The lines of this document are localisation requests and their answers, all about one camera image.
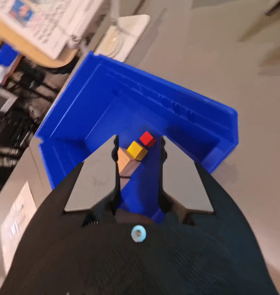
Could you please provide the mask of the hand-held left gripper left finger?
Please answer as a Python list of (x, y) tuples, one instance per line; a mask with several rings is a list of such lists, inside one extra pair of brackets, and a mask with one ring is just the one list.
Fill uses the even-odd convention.
[(118, 169), (119, 136), (111, 136), (84, 161), (68, 201), (65, 213), (86, 212), (101, 216), (120, 192)]

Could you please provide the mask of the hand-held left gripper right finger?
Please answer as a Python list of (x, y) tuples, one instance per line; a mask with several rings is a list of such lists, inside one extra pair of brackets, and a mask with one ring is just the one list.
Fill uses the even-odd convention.
[(166, 214), (213, 214), (195, 162), (167, 136), (161, 137), (158, 205)]

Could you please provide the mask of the medium natural wooden cube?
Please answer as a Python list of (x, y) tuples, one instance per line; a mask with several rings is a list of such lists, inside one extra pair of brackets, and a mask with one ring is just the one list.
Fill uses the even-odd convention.
[(127, 150), (119, 147), (118, 149), (118, 169), (120, 177), (131, 177), (135, 170), (141, 164), (140, 161), (133, 159), (130, 154), (127, 153)]

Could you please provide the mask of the yellow wooden cube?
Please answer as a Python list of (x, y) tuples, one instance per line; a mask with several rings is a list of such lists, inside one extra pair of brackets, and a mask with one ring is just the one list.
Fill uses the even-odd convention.
[(142, 161), (143, 158), (147, 155), (148, 150), (140, 145), (138, 142), (133, 141), (127, 149), (127, 153), (137, 161)]

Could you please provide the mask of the red wooden cube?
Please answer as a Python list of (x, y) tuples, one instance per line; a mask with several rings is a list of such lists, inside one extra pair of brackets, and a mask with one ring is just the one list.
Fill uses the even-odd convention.
[(157, 139), (153, 137), (148, 131), (144, 132), (139, 140), (147, 148), (152, 148), (157, 142)]

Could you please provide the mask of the blue plastic bin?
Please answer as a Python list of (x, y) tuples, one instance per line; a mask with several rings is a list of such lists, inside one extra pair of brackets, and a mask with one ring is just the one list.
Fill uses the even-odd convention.
[(53, 103), (36, 137), (50, 186), (111, 136), (127, 149), (148, 131), (157, 142), (121, 193), (120, 208), (155, 222), (161, 137), (212, 173), (239, 143), (235, 109), (160, 77), (89, 53)]

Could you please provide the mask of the laminated paper sheet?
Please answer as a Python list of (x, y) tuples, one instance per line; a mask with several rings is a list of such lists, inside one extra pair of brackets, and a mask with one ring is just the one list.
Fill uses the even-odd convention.
[(1, 247), (5, 274), (7, 275), (20, 240), (37, 208), (28, 181), (13, 202), (1, 227)]

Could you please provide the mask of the grey aluminium-framed case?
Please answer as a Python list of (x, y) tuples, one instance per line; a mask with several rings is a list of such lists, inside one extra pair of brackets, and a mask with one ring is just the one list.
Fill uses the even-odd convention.
[(17, 102), (18, 96), (0, 87), (0, 122)]

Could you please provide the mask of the small blue storage bin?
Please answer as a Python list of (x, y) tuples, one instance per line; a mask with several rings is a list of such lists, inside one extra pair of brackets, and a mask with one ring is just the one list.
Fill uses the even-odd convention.
[(4, 43), (0, 48), (0, 65), (9, 67), (18, 54), (19, 52), (14, 50), (10, 45)]

